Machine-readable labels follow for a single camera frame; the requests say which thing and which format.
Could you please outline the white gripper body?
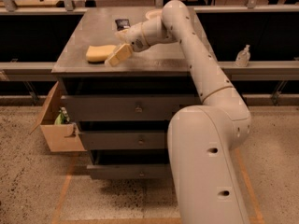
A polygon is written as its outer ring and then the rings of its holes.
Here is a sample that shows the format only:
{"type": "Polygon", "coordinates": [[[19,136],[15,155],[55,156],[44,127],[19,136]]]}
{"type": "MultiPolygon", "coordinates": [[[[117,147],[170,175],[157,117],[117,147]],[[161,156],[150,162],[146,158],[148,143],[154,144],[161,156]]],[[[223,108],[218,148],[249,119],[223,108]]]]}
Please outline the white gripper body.
{"type": "Polygon", "coordinates": [[[134,52],[141,52],[150,47],[142,29],[143,23],[133,25],[125,32],[125,42],[128,43],[134,52]]]}

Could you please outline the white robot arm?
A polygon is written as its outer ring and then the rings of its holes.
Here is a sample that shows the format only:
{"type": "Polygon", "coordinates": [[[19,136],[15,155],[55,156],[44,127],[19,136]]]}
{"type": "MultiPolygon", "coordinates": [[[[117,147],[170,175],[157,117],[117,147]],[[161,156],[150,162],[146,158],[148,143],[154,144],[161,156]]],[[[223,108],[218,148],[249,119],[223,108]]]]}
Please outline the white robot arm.
{"type": "Polygon", "coordinates": [[[250,224],[229,151],[249,136],[251,115],[195,32],[187,7],[168,2],[162,14],[118,31],[116,65],[156,44],[179,42],[200,105],[182,108],[168,126],[168,153],[182,224],[250,224]]]}

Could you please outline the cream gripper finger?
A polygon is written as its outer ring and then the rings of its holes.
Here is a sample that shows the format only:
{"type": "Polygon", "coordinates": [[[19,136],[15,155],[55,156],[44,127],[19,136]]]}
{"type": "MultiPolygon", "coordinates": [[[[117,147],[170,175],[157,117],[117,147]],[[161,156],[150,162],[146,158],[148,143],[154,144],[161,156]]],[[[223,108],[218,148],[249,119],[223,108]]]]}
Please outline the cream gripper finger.
{"type": "Polygon", "coordinates": [[[119,30],[115,33],[115,36],[120,40],[120,42],[127,43],[128,42],[127,32],[128,29],[119,30]]]}
{"type": "Polygon", "coordinates": [[[130,44],[120,44],[113,49],[112,53],[108,55],[105,60],[105,65],[114,67],[121,62],[130,58],[133,54],[133,49],[130,44]]]}

